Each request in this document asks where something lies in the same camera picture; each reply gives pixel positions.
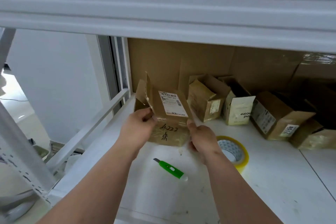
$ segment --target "label with number 7108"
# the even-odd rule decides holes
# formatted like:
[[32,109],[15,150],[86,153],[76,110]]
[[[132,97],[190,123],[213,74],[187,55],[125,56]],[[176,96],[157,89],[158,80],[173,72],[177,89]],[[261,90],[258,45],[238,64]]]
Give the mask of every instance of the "label with number 7108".
[[283,130],[283,132],[280,134],[280,136],[282,136],[282,137],[291,137],[298,127],[299,127],[299,125],[288,124],[285,127],[285,129]]

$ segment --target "handwritten number 4222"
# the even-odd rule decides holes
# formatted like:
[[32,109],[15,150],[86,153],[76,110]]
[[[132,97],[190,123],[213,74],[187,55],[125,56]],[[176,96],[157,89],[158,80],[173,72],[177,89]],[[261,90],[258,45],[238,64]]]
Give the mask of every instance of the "handwritten number 4222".
[[168,131],[174,131],[174,132],[178,130],[178,128],[173,128],[171,126],[166,127],[166,123],[161,128],[165,128]]

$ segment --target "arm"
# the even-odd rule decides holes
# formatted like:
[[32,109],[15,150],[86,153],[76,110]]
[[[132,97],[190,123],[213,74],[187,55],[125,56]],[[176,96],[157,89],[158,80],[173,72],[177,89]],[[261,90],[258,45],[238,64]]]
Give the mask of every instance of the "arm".
[[115,144],[38,224],[113,223],[132,161],[156,122],[149,108],[131,114]]
[[208,168],[212,194],[222,224],[275,223],[281,220],[246,183],[222,153],[212,130],[188,120],[191,140]]

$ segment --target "person's left arm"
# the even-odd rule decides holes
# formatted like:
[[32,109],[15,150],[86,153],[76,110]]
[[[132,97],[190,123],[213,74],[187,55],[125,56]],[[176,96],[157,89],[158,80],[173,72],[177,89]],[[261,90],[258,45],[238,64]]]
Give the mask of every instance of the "person's left arm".
[[132,113],[115,144],[37,224],[113,223],[132,161],[156,124],[151,116],[150,108]]

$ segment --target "green utility knife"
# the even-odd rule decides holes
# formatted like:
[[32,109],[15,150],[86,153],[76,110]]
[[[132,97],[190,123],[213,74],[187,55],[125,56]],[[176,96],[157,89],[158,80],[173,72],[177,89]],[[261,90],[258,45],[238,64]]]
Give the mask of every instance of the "green utility knife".
[[188,177],[183,173],[182,171],[178,170],[176,167],[173,167],[172,165],[168,164],[167,162],[161,161],[157,158],[153,158],[159,165],[166,170],[167,172],[171,173],[175,177],[177,177],[180,180],[187,181]]

